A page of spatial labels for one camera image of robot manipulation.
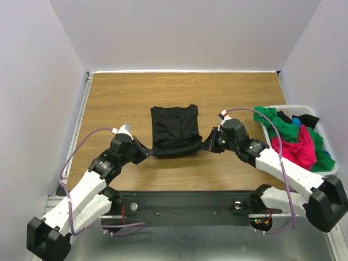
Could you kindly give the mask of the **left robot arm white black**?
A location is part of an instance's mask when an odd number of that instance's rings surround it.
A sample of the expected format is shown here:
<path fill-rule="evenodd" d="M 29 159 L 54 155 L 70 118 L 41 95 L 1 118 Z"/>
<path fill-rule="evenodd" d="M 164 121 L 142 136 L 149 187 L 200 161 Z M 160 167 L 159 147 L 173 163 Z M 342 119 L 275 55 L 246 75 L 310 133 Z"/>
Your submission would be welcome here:
<path fill-rule="evenodd" d="M 109 187 L 122 167 L 152 155 L 128 131 L 117 133 L 110 146 L 95 158 L 78 184 L 43 217 L 27 224 L 26 248 L 42 260 L 64 260 L 74 240 L 101 215 L 121 208 L 116 190 Z"/>

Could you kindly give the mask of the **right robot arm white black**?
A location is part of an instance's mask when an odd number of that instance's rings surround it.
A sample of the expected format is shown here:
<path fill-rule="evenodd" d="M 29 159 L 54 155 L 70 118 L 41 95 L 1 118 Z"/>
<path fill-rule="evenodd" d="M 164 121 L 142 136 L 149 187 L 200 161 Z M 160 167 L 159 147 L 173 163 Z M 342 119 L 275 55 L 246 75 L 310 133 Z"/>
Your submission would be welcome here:
<path fill-rule="evenodd" d="M 268 208 L 304 216 L 326 233 L 347 213 L 347 194 L 337 176 L 312 173 L 280 157 L 266 143 L 250 138 L 238 119 L 224 119 L 218 127 L 213 127 L 203 149 L 213 153 L 232 151 L 244 163 L 271 174 L 294 190 L 262 185 L 250 199 L 250 206 L 256 212 Z"/>

